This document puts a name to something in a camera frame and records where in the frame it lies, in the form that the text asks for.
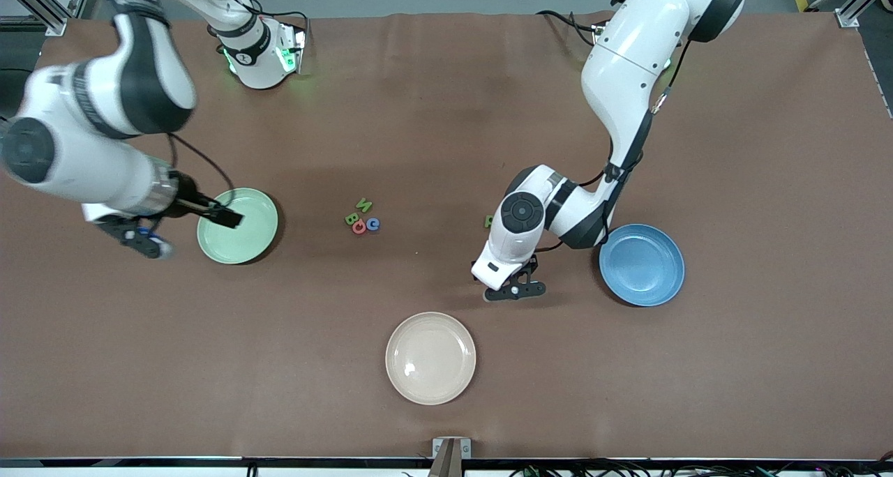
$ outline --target green plate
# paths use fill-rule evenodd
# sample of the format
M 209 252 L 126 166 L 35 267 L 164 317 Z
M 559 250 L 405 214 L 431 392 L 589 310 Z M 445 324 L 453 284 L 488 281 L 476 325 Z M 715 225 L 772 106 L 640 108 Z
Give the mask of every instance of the green plate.
M 217 197 L 226 204 L 230 193 L 236 193 L 230 209 L 243 216 L 236 229 L 214 224 L 210 220 L 198 220 L 198 246 L 207 257 L 223 264 L 248 263 L 264 254 L 278 229 L 276 206 L 270 197 L 252 188 L 236 188 Z

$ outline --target brown tabletop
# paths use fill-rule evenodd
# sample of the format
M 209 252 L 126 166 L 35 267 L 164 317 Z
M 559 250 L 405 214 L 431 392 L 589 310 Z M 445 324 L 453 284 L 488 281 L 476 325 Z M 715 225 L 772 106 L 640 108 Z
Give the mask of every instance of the brown tabletop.
M 542 255 L 534 300 L 488 305 L 469 274 L 519 169 L 586 181 L 605 162 L 567 26 L 319 20 L 306 76 L 268 91 L 242 87 L 204 27 L 173 27 L 200 99 L 182 134 L 278 200 L 281 242 L 225 266 L 195 218 L 168 220 L 176 257 L 148 261 L 77 204 L 0 179 L 0 455 L 414 455 L 440 435 L 478 457 L 893 445 L 891 124 L 859 35 L 830 14 L 745 15 L 691 46 L 615 216 L 685 255 L 682 292 L 650 309 L 612 299 L 590 251 Z M 40 64 L 114 46 L 108 23 L 70 22 Z M 166 154 L 163 137 L 135 144 Z M 181 168 L 223 190 L 184 151 Z M 344 223 L 361 197 L 375 236 Z M 439 407 L 384 371 L 393 328 L 424 311 L 478 350 Z

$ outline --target plate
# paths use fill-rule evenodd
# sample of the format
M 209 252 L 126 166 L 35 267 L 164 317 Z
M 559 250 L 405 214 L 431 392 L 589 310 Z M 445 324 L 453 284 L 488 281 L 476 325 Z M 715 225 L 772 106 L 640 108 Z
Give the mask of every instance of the plate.
M 439 312 L 412 315 L 388 341 L 385 367 L 400 395 L 422 406 L 446 404 L 472 381 L 477 353 L 462 322 Z
M 605 283 L 620 299 L 638 306 L 663 305 L 685 279 L 676 242 L 647 224 L 627 224 L 611 232 L 599 252 Z
M 226 204 L 230 193 L 236 193 L 230 209 L 243 216 L 236 229 L 214 224 L 210 220 L 198 220 L 198 245 L 202 252 L 223 264 L 248 263 L 264 254 L 278 229 L 276 204 L 261 191 L 252 188 L 236 188 L 216 198 Z

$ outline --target blue plate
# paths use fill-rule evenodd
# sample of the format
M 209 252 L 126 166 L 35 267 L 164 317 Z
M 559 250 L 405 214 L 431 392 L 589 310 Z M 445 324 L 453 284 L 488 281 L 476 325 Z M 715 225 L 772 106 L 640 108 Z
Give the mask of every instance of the blue plate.
M 676 242 L 647 224 L 627 224 L 611 232 L 599 253 L 605 283 L 620 299 L 638 306 L 663 305 L 685 279 Z

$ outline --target floor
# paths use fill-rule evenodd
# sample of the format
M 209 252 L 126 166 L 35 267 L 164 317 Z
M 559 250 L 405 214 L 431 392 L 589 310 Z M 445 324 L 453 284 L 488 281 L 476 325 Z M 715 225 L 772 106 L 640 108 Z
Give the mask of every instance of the floor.
M 610 8 L 609 0 L 259 0 L 266 10 L 302 10 L 311 17 L 377 17 L 392 13 L 535 13 L 539 10 L 590 13 Z M 831 10 L 844 0 L 831 1 L 822 10 Z M 192 10 L 172 0 L 163 2 L 170 19 L 197 19 Z M 746 0 L 750 13 L 797 12 L 795 0 Z M 107 3 L 98 0 L 93 17 L 108 19 Z M 893 98 L 893 15 L 874 4 L 860 18 L 865 48 L 871 57 L 880 85 Z M 34 67 L 42 32 L 0 31 L 0 69 Z M 13 115 L 27 77 L 19 71 L 0 70 L 0 116 Z

